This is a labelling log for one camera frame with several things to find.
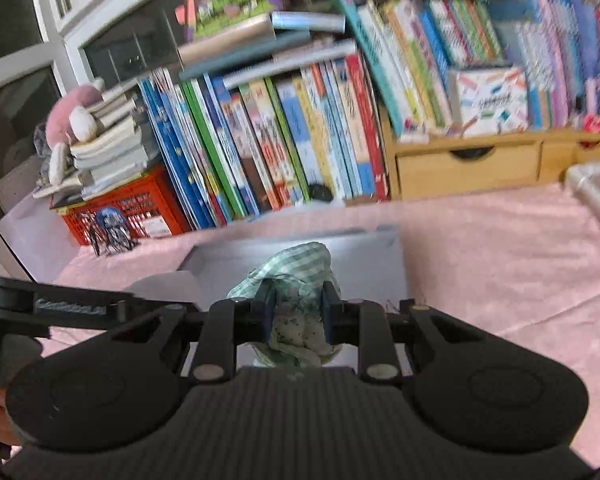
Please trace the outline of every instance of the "box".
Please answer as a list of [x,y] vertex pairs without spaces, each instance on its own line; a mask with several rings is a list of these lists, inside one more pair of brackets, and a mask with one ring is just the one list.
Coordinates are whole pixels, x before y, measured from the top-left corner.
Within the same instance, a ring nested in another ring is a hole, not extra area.
[[463,137],[528,128],[526,78],[521,68],[449,70],[448,83],[454,128]]

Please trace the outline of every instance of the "drawer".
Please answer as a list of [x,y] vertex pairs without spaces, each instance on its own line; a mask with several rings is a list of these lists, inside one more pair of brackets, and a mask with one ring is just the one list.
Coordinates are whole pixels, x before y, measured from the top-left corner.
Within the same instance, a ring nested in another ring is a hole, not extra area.
[[398,157],[401,197],[408,200],[530,186],[538,179],[540,142],[479,150],[443,150]]
[[564,179],[574,164],[600,160],[600,137],[595,140],[543,141],[538,182],[547,184]]

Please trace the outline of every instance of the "logo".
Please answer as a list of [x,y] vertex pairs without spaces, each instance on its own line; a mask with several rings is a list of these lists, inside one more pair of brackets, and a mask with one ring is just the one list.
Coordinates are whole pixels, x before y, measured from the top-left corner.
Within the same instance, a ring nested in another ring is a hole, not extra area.
[[56,312],[65,312],[68,314],[86,314],[87,316],[105,316],[105,306],[89,306],[67,303],[66,301],[49,301],[40,298],[35,301],[35,310],[54,310]]

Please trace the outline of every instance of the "drawer handle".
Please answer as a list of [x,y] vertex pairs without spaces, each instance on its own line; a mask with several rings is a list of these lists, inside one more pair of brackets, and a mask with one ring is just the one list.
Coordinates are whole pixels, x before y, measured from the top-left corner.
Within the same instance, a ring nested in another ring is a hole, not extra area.
[[449,153],[460,160],[480,160],[489,155],[495,146],[485,146],[484,148],[467,148],[466,150],[449,150]]

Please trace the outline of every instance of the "green plaid cloth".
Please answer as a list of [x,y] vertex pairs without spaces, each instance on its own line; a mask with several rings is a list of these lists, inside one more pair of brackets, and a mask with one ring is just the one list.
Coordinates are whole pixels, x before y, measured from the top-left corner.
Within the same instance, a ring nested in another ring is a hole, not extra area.
[[253,343],[265,366],[321,366],[331,361],[339,346],[326,343],[320,319],[320,294],[324,282],[339,286],[331,270],[325,245],[309,242],[280,251],[247,275],[228,298],[253,298],[262,280],[275,283],[277,304],[273,330],[267,344]]

